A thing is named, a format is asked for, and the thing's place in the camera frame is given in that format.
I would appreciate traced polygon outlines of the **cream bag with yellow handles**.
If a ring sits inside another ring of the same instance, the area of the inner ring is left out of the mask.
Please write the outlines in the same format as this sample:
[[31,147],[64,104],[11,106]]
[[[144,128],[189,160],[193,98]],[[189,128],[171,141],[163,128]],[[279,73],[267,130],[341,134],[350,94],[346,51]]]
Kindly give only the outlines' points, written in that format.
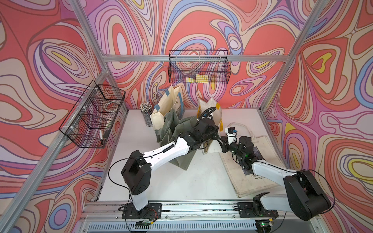
[[[202,113],[211,107],[215,107],[216,110],[214,110],[213,112],[210,111],[210,113],[207,112],[202,116]],[[199,124],[199,121],[202,118],[208,118],[214,121],[214,124],[218,127],[217,134],[218,136],[220,136],[220,133],[223,130],[222,108],[221,108],[221,105],[215,99],[210,98],[207,102],[200,99],[199,104],[198,104],[197,117],[198,117],[197,124]],[[211,154],[211,153],[220,153],[221,147],[219,144],[219,140],[212,139],[212,140],[209,140],[208,142],[203,143],[202,146],[200,147],[200,150],[202,151],[202,154],[204,155]]]

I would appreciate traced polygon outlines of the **cream canvas bag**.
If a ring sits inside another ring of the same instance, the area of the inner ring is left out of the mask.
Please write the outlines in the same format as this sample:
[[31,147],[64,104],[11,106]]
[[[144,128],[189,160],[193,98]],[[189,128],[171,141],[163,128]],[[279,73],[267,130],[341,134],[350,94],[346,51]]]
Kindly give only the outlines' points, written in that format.
[[[267,162],[279,167],[286,166],[284,161],[278,157],[268,136],[254,138],[253,144],[254,151],[260,152]],[[271,188],[279,186],[263,176],[251,174],[248,170],[245,170],[236,163],[236,159],[232,158],[231,152],[220,153],[220,157],[238,198],[269,192]]]

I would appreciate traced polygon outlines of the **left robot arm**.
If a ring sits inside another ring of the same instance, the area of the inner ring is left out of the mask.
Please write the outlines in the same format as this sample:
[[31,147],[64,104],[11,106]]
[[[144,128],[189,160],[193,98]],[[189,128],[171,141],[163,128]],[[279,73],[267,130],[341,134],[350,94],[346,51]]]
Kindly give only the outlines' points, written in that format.
[[209,118],[199,119],[195,127],[179,134],[174,141],[152,151],[141,153],[135,150],[129,156],[121,175],[128,185],[132,205],[142,211],[149,205],[146,190],[150,185],[152,172],[172,161],[198,150],[210,140],[219,139],[219,127]]

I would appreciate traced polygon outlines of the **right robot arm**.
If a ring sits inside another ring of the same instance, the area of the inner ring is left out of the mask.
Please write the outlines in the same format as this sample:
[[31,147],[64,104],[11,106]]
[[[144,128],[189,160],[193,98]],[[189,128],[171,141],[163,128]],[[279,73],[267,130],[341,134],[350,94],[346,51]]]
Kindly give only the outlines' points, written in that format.
[[249,174],[262,176],[285,190],[283,194],[263,192],[253,198],[253,212],[261,216],[270,211],[294,213],[299,219],[311,218],[328,212],[332,204],[320,184],[308,170],[289,170],[273,165],[254,152],[252,139],[222,136],[218,139],[223,153],[230,152],[234,162]]

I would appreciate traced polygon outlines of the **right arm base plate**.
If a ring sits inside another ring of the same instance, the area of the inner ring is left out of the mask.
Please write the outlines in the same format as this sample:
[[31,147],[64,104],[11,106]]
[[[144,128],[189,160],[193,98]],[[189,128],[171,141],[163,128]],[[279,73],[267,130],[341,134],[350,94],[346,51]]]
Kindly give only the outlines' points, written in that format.
[[277,211],[268,211],[260,206],[257,202],[237,203],[233,206],[234,210],[238,211],[241,218],[273,218],[279,217]]

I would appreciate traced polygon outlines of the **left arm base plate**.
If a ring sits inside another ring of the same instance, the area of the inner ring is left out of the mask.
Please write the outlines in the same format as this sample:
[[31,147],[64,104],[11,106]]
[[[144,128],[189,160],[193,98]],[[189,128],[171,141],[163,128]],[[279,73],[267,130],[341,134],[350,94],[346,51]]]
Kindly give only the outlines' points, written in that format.
[[136,210],[132,202],[125,204],[118,210],[122,210],[122,219],[149,219],[156,220],[161,218],[162,204],[149,203],[142,210]]

